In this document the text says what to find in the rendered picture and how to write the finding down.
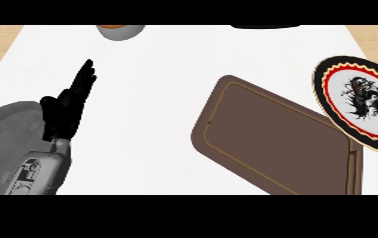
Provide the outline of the black rimmed patterned plate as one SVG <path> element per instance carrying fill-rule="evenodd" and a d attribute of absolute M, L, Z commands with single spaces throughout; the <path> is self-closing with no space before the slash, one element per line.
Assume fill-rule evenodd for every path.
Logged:
<path fill-rule="evenodd" d="M 336 126 L 378 152 L 378 64 L 352 56 L 327 58 L 313 71 L 313 90 Z"/>

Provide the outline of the grey bowl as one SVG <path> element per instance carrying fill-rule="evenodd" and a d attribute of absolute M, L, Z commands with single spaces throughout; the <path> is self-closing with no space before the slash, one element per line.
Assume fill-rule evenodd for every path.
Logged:
<path fill-rule="evenodd" d="M 98 25 L 102 36 L 113 41 L 132 39 L 144 31 L 144 25 Z"/>

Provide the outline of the black object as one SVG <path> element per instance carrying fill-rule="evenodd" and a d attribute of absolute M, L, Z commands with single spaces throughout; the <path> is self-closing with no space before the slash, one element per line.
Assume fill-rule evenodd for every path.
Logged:
<path fill-rule="evenodd" d="M 285 29 L 300 27 L 299 24 L 296 25 L 231 25 L 237 29 L 253 29 L 253 30 L 266 30 L 266 29 Z"/>

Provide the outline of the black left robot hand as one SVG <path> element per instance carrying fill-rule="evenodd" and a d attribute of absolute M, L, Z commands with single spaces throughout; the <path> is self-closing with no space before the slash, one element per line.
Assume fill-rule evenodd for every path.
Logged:
<path fill-rule="evenodd" d="M 95 81 L 93 61 L 87 60 L 76 75 L 71 87 L 61 92 L 58 97 L 45 96 L 42 98 L 45 141 L 73 139 Z"/>

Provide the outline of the brown tray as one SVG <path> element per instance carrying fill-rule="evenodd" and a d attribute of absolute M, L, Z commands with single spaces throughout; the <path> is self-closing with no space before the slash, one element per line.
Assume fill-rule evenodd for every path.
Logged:
<path fill-rule="evenodd" d="M 191 139 L 271 194 L 362 193 L 362 145 L 324 115 L 232 75 L 217 81 Z"/>

